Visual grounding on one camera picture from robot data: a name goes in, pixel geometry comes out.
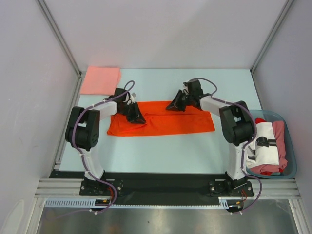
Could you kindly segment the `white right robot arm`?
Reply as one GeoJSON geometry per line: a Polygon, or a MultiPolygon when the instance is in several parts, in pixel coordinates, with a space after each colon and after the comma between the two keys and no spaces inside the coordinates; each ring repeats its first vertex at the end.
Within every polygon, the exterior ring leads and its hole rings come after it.
{"type": "Polygon", "coordinates": [[[220,117],[222,133],[230,150],[226,174],[231,180],[226,181],[225,191],[229,195],[237,195],[243,188],[239,180],[247,174],[245,150],[255,141],[257,128],[246,102],[229,102],[216,98],[217,91],[218,88],[212,81],[193,78],[183,83],[183,89],[178,91],[166,110],[184,112],[186,107],[193,106],[220,117]]]}

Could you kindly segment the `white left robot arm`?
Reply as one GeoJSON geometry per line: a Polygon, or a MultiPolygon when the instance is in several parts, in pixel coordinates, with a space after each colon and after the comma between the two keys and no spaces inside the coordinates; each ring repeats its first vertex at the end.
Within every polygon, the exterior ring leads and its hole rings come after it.
{"type": "Polygon", "coordinates": [[[104,169],[92,148],[99,140],[100,121],[120,114],[126,123],[146,123],[138,103],[126,89],[116,88],[115,93],[88,108],[72,108],[65,131],[65,140],[78,151],[84,167],[85,178],[92,180],[91,190],[97,195],[104,194],[108,183],[102,179],[104,169]]]}

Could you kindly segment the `orange polo t-shirt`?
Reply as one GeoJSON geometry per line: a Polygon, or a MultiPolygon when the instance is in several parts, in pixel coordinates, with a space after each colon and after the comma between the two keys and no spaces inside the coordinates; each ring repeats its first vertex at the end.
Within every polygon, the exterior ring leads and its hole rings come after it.
{"type": "Polygon", "coordinates": [[[138,106],[146,120],[145,124],[129,123],[126,116],[111,116],[108,135],[117,137],[147,137],[194,134],[215,131],[210,112],[193,106],[184,112],[166,110],[169,101],[139,102],[138,106]]]}

